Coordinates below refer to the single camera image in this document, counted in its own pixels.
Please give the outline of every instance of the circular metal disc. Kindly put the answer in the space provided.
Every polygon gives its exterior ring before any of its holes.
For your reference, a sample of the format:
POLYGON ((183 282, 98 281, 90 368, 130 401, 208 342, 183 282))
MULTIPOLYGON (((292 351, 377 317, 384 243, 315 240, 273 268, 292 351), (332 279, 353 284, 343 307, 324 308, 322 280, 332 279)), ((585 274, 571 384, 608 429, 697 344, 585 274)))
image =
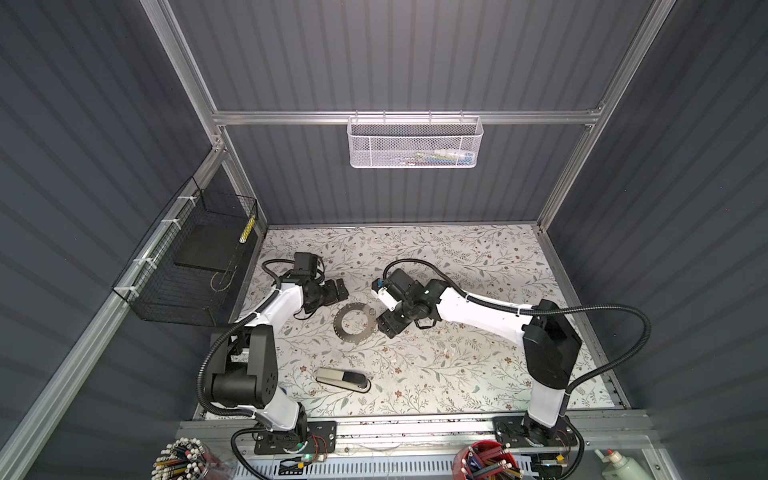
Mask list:
POLYGON ((340 339, 344 340, 345 342, 349 342, 349 343, 363 342, 366 339, 368 339, 368 337, 373 335, 375 331, 376 331, 376 311, 370 305, 366 305, 365 303, 360 303, 360 302, 347 303, 336 314, 336 318, 333 319, 333 332, 336 333, 336 336, 338 336, 340 339), (353 310, 359 310, 363 312, 366 315, 366 317, 368 317, 368 325, 366 325, 366 328, 363 329, 363 331, 360 333, 349 333, 346 330, 344 330, 344 327, 342 326, 342 320, 344 320, 344 316, 353 310))

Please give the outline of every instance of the stapler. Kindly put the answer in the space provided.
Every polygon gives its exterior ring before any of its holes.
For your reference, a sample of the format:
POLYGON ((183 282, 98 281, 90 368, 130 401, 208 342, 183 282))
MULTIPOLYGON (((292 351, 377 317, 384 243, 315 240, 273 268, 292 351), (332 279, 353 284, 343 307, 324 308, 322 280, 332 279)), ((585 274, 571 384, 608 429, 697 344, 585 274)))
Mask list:
POLYGON ((371 381, 365 375, 349 370, 319 368, 315 371, 315 380, 358 393, 366 393, 371 389, 371 381))

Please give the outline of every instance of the table surface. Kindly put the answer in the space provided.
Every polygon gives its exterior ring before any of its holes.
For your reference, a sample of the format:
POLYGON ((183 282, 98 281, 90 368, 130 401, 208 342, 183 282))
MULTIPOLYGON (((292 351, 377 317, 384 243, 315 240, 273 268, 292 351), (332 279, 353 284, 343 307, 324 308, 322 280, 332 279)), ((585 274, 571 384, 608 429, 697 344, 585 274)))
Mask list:
MULTIPOLYGON (((321 307, 305 321, 291 319, 275 332, 280 386, 304 404, 310 417, 527 409, 531 377, 524 354, 501 337, 443 322, 428 330, 410 326, 394 339, 377 331, 356 345, 336 336, 333 318, 350 302, 367 303, 376 315, 383 312, 370 293, 371 282, 387 263, 405 257, 438 265, 471 293, 515 303, 536 304, 545 298, 565 305, 531 226, 270 230, 259 263, 293 258, 296 251, 320 255, 326 278, 343 278, 349 290, 347 301, 321 307), (321 366, 364 372, 372 388, 360 394, 319 384, 313 373, 321 366)), ((284 268, 275 266, 278 272, 284 268)), ((401 267, 422 283, 435 277, 424 266, 401 267)), ((257 305, 270 288, 271 278, 257 268, 243 310, 257 305)), ((365 324, 358 313, 347 315, 344 323, 353 333, 365 324)), ((582 346, 574 377, 593 368, 582 346)), ((569 408, 612 406, 597 377, 574 391, 569 408)))

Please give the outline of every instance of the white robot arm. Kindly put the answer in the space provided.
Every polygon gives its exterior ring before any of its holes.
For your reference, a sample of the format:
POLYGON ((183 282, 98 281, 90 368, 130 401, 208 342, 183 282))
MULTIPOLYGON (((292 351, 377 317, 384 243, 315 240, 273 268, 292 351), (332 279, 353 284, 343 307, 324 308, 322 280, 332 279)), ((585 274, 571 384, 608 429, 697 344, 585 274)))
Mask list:
POLYGON ((540 310, 552 310, 553 307, 556 308, 553 303, 533 306, 507 303, 472 294, 474 299, 488 304, 506 306, 511 311, 496 310, 470 302, 441 280, 432 280, 424 287, 400 269, 392 272, 386 281, 375 280, 372 293, 388 309, 377 319, 377 322, 379 329, 390 338, 402 332, 402 329, 412 321, 417 322, 418 328, 424 328, 418 321, 431 318, 432 325, 427 327, 434 326, 437 320, 464 323, 511 340, 525 349, 529 362, 532 360, 540 362, 543 358, 551 357, 551 361, 545 362, 544 368, 538 368, 536 365, 528 367, 533 377, 533 385, 527 417, 532 421, 531 425, 535 425, 542 434, 549 433, 555 428, 558 417, 564 409, 565 388, 581 347, 581 339, 562 316, 558 316, 562 317, 558 319, 555 319, 555 316, 546 316, 545 319, 540 320, 538 317, 521 313, 530 312, 539 307, 541 307, 540 310), (541 326, 531 328, 536 331, 531 331, 529 339, 526 337, 526 329, 532 322, 542 323, 544 329, 541 326), (551 336, 555 331, 556 338, 552 341, 551 336))

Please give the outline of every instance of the black cable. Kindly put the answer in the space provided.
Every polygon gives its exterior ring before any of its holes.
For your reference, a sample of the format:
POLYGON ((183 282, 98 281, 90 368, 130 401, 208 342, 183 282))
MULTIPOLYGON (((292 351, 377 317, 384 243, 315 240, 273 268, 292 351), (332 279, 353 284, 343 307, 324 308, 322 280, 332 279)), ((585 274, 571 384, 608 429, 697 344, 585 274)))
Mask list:
POLYGON ((296 316, 296 314, 294 313, 293 314, 293 318, 295 318, 297 320, 308 320, 308 319, 312 318, 315 315, 315 313, 317 313, 317 310, 315 310, 314 312, 310 313, 309 315, 307 315, 307 316, 305 316, 303 318, 296 316))
POLYGON ((568 467, 568 471, 557 477, 555 480, 565 480, 566 478, 573 475, 573 472, 576 471, 576 467, 578 467, 578 465, 581 463, 581 458, 584 457, 584 448, 587 446, 584 442, 584 437, 581 436, 581 432, 579 432, 576 427, 574 427, 574 424, 571 423, 571 419, 564 415, 563 420, 565 421, 565 425, 568 425, 568 428, 573 431, 573 433, 576 435, 576 438, 578 439, 578 452, 576 452, 576 458, 574 459, 574 462, 568 467))
POLYGON ((400 260, 395 260, 394 262, 391 262, 389 265, 386 266, 384 271, 382 272, 382 278, 386 280, 387 274, 389 272, 389 269, 395 266, 398 263, 420 263, 422 265, 426 265, 432 270, 435 271, 435 273, 440 276, 443 280, 446 281, 446 283, 456 290, 459 295, 465 297, 469 302, 476 303, 480 306, 485 306, 488 308, 492 308, 494 310, 501 310, 502 312, 510 312, 515 313, 518 315, 527 315, 527 316, 541 316, 541 315, 547 315, 547 314, 554 314, 557 313, 558 315, 565 315, 569 313, 580 313, 580 312, 592 312, 595 310, 617 310, 620 312, 627 312, 631 313, 632 315, 635 315, 643 322, 643 332, 640 335, 640 339, 637 340, 637 342, 624 354, 620 355, 618 358, 611 360, 610 362, 606 363, 603 366, 597 367, 596 369, 592 370, 591 372, 587 372, 584 375, 578 377, 576 380, 568 384, 568 387, 565 389, 565 395, 569 396, 571 392, 574 391, 574 389, 582 384, 583 382, 586 382, 587 380, 598 376, 604 372, 607 372, 610 369, 615 368, 616 366, 620 365, 621 363, 626 362, 629 358, 634 356, 637 352, 640 351, 640 349, 645 346, 645 344, 648 342, 648 339, 650 338, 650 319, 645 315, 645 313, 641 312, 639 309, 634 308, 633 306, 628 305, 621 305, 617 303, 599 303, 597 305, 586 305, 586 306, 572 306, 564 309, 557 309, 557 310, 529 310, 529 309, 518 309, 512 306, 506 306, 506 305, 499 305, 497 303, 492 302, 486 302, 485 300, 480 300, 479 298, 475 298, 473 296, 470 296, 468 293, 466 293, 460 286, 456 284, 456 282, 451 279, 448 275, 445 275, 440 269, 434 265, 432 265, 430 262, 427 262, 426 260, 420 260, 418 258, 402 258, 400 260))
POLYGON ((208 363, 210 363, 210 360, 214 357, 214 354, 219 349, 219 347, 221 347, 224 343, 228 342, 232 335, 241 331, 248 322, 256 318, 257 313, 263 312, 264 309, 266 309, 270 305, 270 303, 272 303, 277 298, 280 291, 280 285, 282 284, 280 282, 280 277, 277 276, 277 274, 274 273, 272 270, 268 269, 266 266, 270 265, 271 263, 292 263, 292 262, 293 262, 292 260, 275 259, 275 260, 267 260, 266 262, 261 264, 261 268, 263 268, 265 272, 267 272, 272 278, 275 279, 276 289, 272 290, 272 293, 270 294, 270 296, 267 297, 267 299, 264 300, 264 302, 262 302, 262 304, 256 308, 255 312, 246 316, 241 321, 237 323, 233 323, 232 326, 229 329, 227 329, 226 332, 222 333, 221 336, 216 339, 214 344, 210 346, 210 350, 208 350, 208 354, 203 359, 203 363, 202 365, 200 365, 200 370, 198 370, 197 372, 197 381, 195 383, 197 401, 200 403, 200 406, 203 407, 203 410, 205 410, 206 412, 211 412, 214 415, 221 415, 221 416, 245 415, 247 417, 250 417, 253 415, 253 413, 250 410, 222 409, 212 404, 205 395, 205 370, 208 368, 208 363))
POLYGON ((266 260, 266 261, 261 263, 261 268, 265 272, 267 272, 269 274, 269 276, 271 276, 272 278, 275 279, 275 286, 276 286, 276 288, 278 290, 280 290, 280 286, 283 284, 280 281, 280 276, 277 275, 277 273, 274 273, 272 270, 266 268, 267 265, 272 265, 273 263, 293 263, 293 260, 287 260, 287 259, 284 259, 284 258, 275 258, 275 259, 272 259, 272 260, 266 260))
POLYGON ((240 435, 245 435, 247 433, 258 433, 263 431, 264 431, 263 427, 251 427, 249 429, 238 430, 234 434, 232 434, 232 438, 230 438, 230 446, 232 447, 232 453, 235 454, 237 461, 240 462, 240 464, 243 467, 245 467, 245 469, 251 475, 258 478, 259 480, 271 480, 269 477, 262 475, 254 467, 250 466, 250 463, 246 461, 245 457, 243 457, 243 454, 240 453, 240 449, 237 446, 237 437, 239 437, 240 435))

